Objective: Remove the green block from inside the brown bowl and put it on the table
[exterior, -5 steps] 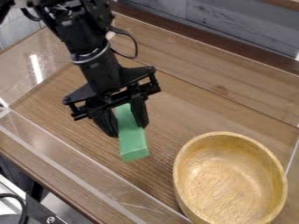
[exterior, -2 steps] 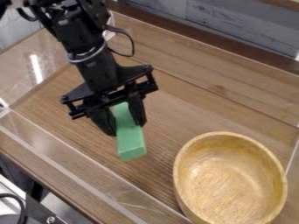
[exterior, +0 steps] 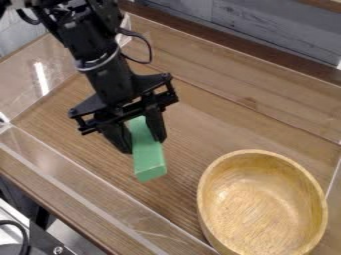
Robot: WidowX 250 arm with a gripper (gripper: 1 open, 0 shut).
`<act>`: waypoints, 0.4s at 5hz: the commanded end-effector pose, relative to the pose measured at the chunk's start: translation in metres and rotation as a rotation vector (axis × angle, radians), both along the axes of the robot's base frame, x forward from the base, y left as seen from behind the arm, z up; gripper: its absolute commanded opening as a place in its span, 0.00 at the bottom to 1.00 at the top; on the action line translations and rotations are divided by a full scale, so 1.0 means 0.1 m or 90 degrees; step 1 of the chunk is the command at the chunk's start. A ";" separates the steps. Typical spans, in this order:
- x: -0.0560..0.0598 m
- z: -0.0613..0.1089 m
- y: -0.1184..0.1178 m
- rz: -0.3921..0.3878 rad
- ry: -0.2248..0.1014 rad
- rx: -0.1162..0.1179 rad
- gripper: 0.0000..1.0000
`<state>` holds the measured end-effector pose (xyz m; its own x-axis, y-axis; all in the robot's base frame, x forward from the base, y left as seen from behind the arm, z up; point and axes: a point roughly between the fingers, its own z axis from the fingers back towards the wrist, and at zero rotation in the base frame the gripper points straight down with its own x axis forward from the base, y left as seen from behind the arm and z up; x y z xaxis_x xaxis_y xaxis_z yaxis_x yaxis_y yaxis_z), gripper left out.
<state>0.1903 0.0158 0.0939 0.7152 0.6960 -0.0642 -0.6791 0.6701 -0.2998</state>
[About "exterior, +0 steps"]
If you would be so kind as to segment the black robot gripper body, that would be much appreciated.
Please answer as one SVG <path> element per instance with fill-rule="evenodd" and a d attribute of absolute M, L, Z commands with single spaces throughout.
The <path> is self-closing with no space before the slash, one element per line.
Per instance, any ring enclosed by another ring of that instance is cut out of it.
<path fill-rule="evenodd" d="M 69 111 L 82 135 L 102 133 L 102 124 L 124 124 L 134 117 L 145 116 L 152 107 L 164 112 L 178 102 L 172 73 L 137 74 L 122 55 L 100 65 L 78 65 L 78 69 L 96 91 Z"/>

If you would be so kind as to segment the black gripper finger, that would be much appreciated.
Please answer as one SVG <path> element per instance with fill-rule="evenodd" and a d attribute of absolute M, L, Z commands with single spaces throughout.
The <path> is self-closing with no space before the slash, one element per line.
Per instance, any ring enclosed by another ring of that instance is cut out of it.
<path fill-rule="evenodd" d="M 152 107 L 145 111 L 146 124 L 154 140 L 164 143 L 168 138 L 164 114 L 160 108 Z"/>
<path fill-rule="evenodd" d="M 125 124 L 109 123 L 101 125 L 101 132 L 112 145 L 124 154 L 133 153 L 133 141 Z"/>

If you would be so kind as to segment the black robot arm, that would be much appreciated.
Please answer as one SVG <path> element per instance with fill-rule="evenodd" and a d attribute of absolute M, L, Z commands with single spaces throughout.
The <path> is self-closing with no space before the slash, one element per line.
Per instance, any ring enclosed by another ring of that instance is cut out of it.
<path fill-rule="evenodd" d="M 173 75 L 140 75 L 132 70 L 133 58 L 122 52 L 117 36 L 141 34 L 122 27 L 118 0 L 22 1 L 37 17 L 22 14 L 21 18 L 47 28 L 70 50 L 77 69 L 94 88 L 94 94 L 69 110 L 81 134 L 101 133 L 120 152 L 130 154 L 133 138 L 126 121 L 144 116 L 153 139 L 165 141 L 164 111 L 178 101 Z"/>

